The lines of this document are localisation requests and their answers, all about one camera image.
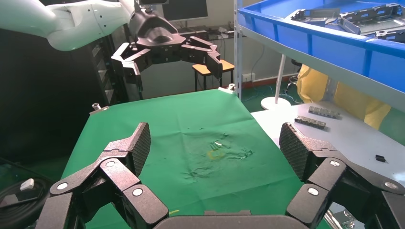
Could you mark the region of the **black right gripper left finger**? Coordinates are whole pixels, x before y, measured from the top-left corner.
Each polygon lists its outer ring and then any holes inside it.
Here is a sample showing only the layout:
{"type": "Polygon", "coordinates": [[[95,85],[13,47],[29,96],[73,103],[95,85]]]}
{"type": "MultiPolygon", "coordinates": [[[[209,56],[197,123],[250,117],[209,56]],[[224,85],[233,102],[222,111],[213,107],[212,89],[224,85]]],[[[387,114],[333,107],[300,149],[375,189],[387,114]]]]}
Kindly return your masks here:
{"type": "Polygon", "coordinates": [[[107,204],[132,229],[155,227],[169,211],[139,178],[150,146],[150,129],[144,122],[131,136],[110,142],[95,162],[51,186],[36,227],[83,229],[107,204]]]}

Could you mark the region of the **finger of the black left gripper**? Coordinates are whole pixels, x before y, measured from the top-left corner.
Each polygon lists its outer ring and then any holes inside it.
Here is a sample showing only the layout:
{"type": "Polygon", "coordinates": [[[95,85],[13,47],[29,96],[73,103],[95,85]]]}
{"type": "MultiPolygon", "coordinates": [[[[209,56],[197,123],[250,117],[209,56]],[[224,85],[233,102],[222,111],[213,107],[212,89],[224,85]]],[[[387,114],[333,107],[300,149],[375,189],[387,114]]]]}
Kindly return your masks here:
{"type": "Polygon", "coordinates": [[[141,72],[150,67],[150,49],[139,50],[135,43],[124,42],[111,56],[114,71],[126,83],[143,87],[141,72]]]}
{"type": "Polygon", "coordinates": [[[211,74],[219,79],[223,74],[223,64],[220,61],[221,55],[216,49],[217,45],[191,36],[181,44],[181,60],[205,65],[211,74]]]}

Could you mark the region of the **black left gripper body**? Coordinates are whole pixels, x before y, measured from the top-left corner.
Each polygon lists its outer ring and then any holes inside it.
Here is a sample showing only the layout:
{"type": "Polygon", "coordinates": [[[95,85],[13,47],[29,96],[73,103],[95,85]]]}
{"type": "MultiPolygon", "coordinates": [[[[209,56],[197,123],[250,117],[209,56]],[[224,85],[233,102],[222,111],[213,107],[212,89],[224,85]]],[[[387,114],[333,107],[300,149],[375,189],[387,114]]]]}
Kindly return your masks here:
{"type": "Polygon", "coordinates": [[[147,54],[152,63],[181,60],[181,46],[186,38],[180,36],[178,30],[156,12],[132,13],[129,30],[138,50],[149,49],[147,54]]]}

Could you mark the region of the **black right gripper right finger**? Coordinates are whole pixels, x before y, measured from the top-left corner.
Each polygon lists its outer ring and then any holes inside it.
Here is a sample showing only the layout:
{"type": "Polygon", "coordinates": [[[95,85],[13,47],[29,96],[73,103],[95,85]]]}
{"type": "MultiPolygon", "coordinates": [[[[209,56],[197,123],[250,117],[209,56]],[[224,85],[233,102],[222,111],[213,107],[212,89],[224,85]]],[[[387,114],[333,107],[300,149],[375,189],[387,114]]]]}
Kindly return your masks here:
{"type": "Polygon", "coordinates": [[[397,181],[351,162],[329,142],[306,137],[291,122],[282,125],[279,146],[303,182],[287,216],[314,229],[337,203],[367,229],[404,228],[405,188],[397,181]]]}

